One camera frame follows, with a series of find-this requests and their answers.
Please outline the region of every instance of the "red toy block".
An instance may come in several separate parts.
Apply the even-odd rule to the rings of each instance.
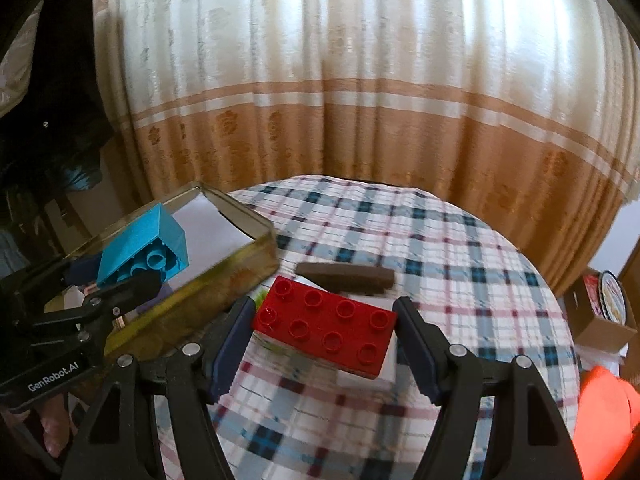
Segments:
[[[398,315],[278,276],[254,318],[277,343],[375,379]]]

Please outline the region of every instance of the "silver rivet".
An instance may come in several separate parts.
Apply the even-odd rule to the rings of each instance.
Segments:
[[[118,363],[118,366],[120,368],[126,368],[133,362],[133,357],[131,357],[129,354],[123,354],[118,357],[118,360],[116,362]]]
[[[533,362],[531,362],[531,359],[529,359],[526,355],[519,355],[518,357],[516,357],[516,364],[520,368],[529,368],[533,364]]]
[[[198,343],[187,343],[182,347],[182,353],[185,355],[196,355],[200,351]]]
[[[451,355],[455,355],[456,357],[464,357],[466,355],[466,348],[462,345],[451,345],[449,347],[449,352]]]

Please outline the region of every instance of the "checkered tablecloth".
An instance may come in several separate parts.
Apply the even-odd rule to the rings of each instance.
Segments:
[[[389,296],[409,295],[428,322],[482,357],[525,353],[573,433],[578,372],[562,311],[536,269],[504,237],[418,190],[300,176],[233,193],[276,227],[282,265],[379,265],[396,272]],[[398,366],[389,393],[339,388],[336,371],[252,340],[229,394],[210,407],[238,480],[408,480],[438,415]],[[164,399],[156,399],[168,478],[181,478]],[[465,478],[477,479],[490,430],[483,399]]]

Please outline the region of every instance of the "curtain fold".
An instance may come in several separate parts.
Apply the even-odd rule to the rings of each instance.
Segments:
[[[309,173],[420,187],[500,231],[560,294],[634,181],[639,51],[606,0],[95,12],[98,80],[143,198]]]

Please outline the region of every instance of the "orange cloth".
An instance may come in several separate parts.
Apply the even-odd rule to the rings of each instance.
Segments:
[[[624,455],[640,423],[640,394],[596,366],[580,388],[574,446],[584,480],[604,480]]]

